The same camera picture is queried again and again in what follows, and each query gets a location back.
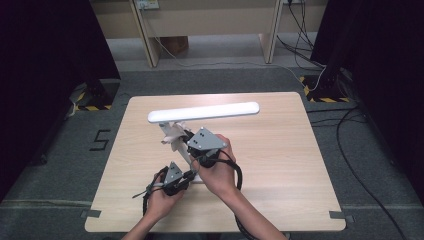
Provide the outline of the white desk lamp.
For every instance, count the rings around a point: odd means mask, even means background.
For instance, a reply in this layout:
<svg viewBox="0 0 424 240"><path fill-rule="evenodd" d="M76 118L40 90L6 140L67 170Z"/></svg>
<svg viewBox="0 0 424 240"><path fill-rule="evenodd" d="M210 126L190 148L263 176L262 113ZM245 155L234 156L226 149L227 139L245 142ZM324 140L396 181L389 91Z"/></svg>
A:
<svg viewBox="0 0 424 240"><path fill-rule="evenodd" d="M187 121L195 120L248 116L256 115L259 112L260 106L257 102L241 102L200 107L155 110L148 114L147 119L149 123L158 124L160 127L160 124L162 123L186 123ZM191 164L190 157L192 156L188 153L188 149L183 145L183 143L177 151L188 164Z"/></svg>

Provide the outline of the person's right hand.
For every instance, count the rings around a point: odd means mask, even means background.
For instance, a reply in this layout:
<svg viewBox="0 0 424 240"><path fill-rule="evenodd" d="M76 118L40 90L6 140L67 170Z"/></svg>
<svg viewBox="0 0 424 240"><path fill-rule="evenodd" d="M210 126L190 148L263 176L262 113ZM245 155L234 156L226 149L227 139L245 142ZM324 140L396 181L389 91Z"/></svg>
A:
<svg viewBox="0 0 424 240"><path fill-rule="evenodd" d="M213 167L205 168L195 158L191 158L191 160L192 167L198 171L206 187L221 200L225 201L237 191L234 169L227 164L227 161L235 162L236 158L233 154L230 140L221 134L217 134L217 137L226 144L226 147L219 154L221 162L216 163Z"/></svg>

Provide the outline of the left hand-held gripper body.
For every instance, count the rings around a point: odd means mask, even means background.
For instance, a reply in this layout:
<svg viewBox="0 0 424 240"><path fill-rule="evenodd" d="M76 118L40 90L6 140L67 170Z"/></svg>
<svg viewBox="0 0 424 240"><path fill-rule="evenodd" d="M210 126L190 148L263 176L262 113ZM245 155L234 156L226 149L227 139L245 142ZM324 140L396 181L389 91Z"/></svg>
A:
<svg viewBox="0 0 424 240"><path fill-rule="evenodd" d="M173 161L162 169L160 174L160 183L162 184L162 190L168 195L173 196L177 194L181 187L179 186L180 181L183 179L183 172Z"/></svg>

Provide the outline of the beige cloth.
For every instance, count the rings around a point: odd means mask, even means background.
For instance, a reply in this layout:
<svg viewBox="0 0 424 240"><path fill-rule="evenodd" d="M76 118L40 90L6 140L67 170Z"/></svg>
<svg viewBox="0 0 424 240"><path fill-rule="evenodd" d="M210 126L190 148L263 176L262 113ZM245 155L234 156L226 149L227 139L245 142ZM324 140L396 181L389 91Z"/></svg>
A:
<svg viewBox="0 0 424 240"><path fill-rule="evenodd" d="M187 137L190 131L190 128L184 122L162 123L160 128L165 134L161 143L170 144L173 151L177 151L180 148L183 142L182 138Z"/></svg>

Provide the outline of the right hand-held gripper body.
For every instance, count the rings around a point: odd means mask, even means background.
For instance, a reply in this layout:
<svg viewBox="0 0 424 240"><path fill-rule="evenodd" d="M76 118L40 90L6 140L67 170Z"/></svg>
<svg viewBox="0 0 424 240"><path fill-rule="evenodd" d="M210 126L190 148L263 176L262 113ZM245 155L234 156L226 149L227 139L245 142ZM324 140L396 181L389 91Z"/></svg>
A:
<svg viewBox="0 0 424 240"><path fill-rule="evenodd" d="M201 127L187 141L188 153L205 168L211 168L218 159L221 149L227 144L208 129Z"/></svg>

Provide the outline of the black stand with striped base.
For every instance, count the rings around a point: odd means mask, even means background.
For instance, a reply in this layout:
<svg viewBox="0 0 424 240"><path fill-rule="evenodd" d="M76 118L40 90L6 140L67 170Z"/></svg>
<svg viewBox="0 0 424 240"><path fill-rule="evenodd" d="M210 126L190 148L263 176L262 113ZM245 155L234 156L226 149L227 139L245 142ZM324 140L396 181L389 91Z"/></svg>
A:
<svg viewBox="0 0 424 240"><path fill-rule="evenodd" d="M354 6L349 0L328 0L311 59L324 65L318 75L305 75L304 91L309 101L337 101L343 94L337 85L340 68L350 48Z"/></svg>
<svg viewBox="0 0 424 240"><path fill-rule="evenodd" d="M85 85L82 92L77 95L75 110L110 110L119 87L119 79L98 79Z"/></svg>

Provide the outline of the person's left hand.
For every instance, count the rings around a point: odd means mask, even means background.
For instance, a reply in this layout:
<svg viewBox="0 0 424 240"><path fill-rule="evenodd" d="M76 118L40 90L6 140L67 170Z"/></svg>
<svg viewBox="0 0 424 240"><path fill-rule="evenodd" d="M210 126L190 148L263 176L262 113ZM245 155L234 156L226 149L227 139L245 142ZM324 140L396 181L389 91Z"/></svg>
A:
<svg viewBox="0 0 424 240"><path fill-rule="evenodd" d="M149 199L145 216L149 219L160 220L166 217L177 202L184 196L185 191L168 196L161 188L155 188Z"/></svg>

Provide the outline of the dark curtain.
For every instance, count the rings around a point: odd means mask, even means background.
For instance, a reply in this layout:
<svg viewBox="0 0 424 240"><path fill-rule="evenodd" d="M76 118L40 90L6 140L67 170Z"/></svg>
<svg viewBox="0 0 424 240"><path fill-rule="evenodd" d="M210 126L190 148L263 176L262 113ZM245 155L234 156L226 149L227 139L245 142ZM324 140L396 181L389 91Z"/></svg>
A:
<svg viewBox="0 0 424 240"><path fill-rule="evenodd" d="M328 0L312 59L345 68L424 204L424 0Z"/></svg>
<svg viewBox="0 0 424 240"><path fill-rule="evenodd" d="M0 0L0 202L76 86L119 77L90 0Z"/></svg>

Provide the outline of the white power outlet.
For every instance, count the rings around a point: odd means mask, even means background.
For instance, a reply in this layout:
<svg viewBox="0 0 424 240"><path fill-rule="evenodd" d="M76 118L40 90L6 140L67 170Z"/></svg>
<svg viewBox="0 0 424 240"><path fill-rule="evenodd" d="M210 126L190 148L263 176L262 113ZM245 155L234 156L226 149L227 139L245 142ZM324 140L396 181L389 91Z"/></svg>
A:
<svg viewBox="0 0 424 240"><path fill-rule="evenodd" d="M158 0L136 0L136 4L140 10L152 10L160 8Z"/></svg>

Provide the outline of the beige desk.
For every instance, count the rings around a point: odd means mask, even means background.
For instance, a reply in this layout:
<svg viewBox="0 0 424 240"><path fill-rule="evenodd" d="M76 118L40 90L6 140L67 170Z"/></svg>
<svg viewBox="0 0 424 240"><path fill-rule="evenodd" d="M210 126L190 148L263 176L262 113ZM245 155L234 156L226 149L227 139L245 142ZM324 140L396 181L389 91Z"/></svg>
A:
<svg viewBox="0 0 424 240"><path fill-rule="evenodd" d="M140 10L136 0L89 0L108 39L139 38L147 63L156 67L160 37L256 34L264 62L273 61L279 33L295 33L304 21L316 32L328 0L158 0Z"/></svg>

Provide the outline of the brown cardboard box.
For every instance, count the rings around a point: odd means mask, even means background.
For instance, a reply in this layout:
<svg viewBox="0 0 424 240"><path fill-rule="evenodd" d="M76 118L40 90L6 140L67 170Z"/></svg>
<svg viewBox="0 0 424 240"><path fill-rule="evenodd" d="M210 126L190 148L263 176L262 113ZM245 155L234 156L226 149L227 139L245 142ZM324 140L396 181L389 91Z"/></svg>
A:
<svg viewBox="0 0 424 240"><path fill-rule="evenodd" d="M160 41L172 55L182 53L189 48L187 36L161 37Z"/></svg>

